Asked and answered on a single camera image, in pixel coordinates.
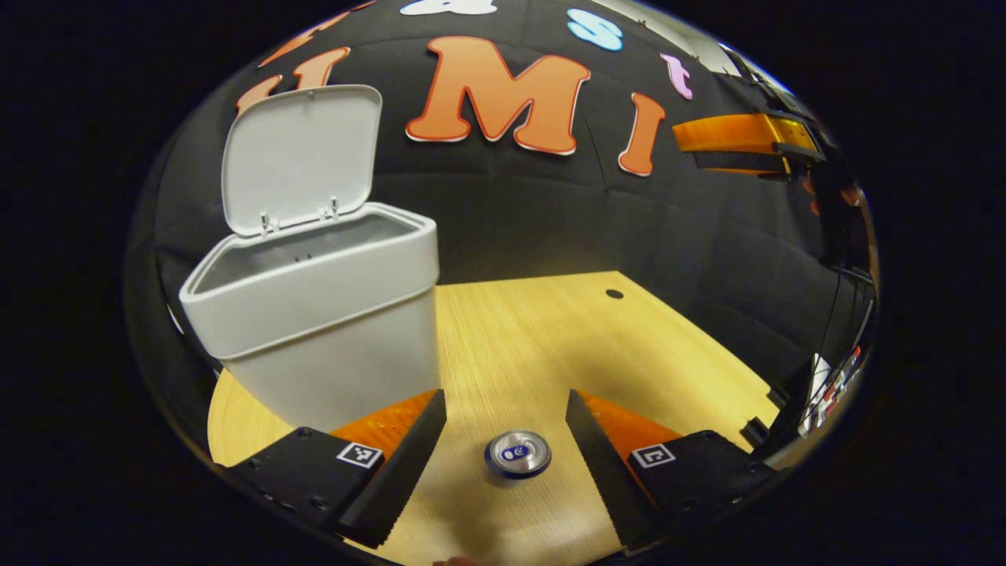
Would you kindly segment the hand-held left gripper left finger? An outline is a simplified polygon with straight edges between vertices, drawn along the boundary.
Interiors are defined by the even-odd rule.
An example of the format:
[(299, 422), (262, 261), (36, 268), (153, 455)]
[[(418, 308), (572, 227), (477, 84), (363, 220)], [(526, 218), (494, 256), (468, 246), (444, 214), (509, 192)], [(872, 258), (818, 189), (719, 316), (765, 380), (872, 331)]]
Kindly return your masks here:
[(442, 389), (417, 401), (417, 418), (391, 451), (298, 427), (227, 467), (227, 476), (299, 526), (376, 549), (412, 498), (448, 420)]

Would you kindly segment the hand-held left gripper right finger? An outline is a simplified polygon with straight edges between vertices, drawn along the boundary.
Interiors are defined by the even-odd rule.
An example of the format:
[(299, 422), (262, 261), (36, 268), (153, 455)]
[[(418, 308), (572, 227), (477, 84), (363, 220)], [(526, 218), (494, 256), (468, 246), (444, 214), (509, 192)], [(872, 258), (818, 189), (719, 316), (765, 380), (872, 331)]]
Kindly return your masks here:
[(628, 551), (682, 543), (782, 480), (714, 430), (678, 435), (585, 391), (569, 391), (565, 422)]

